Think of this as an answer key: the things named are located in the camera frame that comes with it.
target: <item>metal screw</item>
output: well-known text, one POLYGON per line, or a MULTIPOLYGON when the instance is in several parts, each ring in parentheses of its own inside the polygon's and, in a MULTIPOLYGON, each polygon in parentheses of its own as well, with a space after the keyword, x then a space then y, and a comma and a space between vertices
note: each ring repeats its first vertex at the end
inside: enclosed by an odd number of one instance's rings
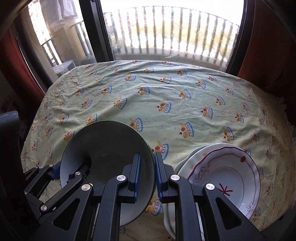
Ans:
POLYGON ((119 175, 117 176, 116 178, 118 181, 124 181, 126 179, 126 176, 125 175, 119 175))
POLYGON ((212 183, 208 183, 205 187, 209 190, 214 190, 215 186, 212 183))
POLYGON ((47 206, 45 206, 45 205, 42 205, 40 208, 41 211, 46 211, 46 209, 47 209, 47 206))
POLYGON ((81 189, 82 189, 83 191, 88 191, 89 189, 91 189, 91 185, 89 185, 89 184, 84 184, 84 185, 82 185, 81 189))
POLYGON ((178 181, 180 179, 180 176, 174 174, 174 175, 171 175, 170 178, 174 181, 178 181))

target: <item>curtain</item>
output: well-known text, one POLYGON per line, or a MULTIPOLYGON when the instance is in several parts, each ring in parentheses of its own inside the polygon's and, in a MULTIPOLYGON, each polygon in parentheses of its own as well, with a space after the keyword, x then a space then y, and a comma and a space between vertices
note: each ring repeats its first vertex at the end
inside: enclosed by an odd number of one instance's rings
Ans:
POLYGON ((287 116, 296 124, 296 44, 276 16, 262 1, 256 0, 249 47, 238 77, 268 93, 283 96, 287 116))
POLYGON ((15 38, 9 28, 0 41, 0 69, 12 89, 26 105, 26 117, 33 121, 44 92, 32 77, 15 38))

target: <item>patterned tablecloth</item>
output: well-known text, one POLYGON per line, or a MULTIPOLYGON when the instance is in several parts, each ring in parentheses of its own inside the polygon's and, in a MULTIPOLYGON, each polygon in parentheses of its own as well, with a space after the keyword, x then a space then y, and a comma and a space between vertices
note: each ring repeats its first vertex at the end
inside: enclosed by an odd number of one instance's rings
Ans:
MULTIPOLYGON (((228 142, 255 161, 260 197, 251 222, 263 230, 294 197, 295 155, 278 99, 237 77, 198 66, 115 61, 76 67, 48 90, 22 150, 25 170, 61 160, 71 138, 101 120, 126 123, 173 167, 195 148, 228 142)), ((59 189, 52 182, 41 200, 59 189)), ((157 195, 121 240, 172 239, 157 195)))

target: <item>sky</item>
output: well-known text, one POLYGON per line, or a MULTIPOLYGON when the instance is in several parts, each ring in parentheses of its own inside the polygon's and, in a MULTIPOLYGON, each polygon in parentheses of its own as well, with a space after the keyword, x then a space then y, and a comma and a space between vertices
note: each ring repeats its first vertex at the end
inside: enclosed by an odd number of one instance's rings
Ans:
POLYGON ((101 5, 104 13, 142 6, 184 7, 217 15, 240 25, 244 0, 101 0, 101 5))

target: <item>orange curtain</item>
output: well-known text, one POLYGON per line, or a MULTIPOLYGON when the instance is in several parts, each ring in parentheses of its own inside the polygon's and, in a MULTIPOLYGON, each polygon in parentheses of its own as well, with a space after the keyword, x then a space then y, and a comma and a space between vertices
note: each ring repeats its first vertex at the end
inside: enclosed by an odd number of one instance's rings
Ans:
POLYGON ((27 117, 33 120, 44 97, 18 47, 16 36, 9 28, 0 41, 1 72, 15 93, 27 106, 27 117))
POLYGON ((268 93, 283 96, 292 124, 296 124, 295 56, 296 44, 281 20, 256 0, 252 35, 238 77, 268 93))

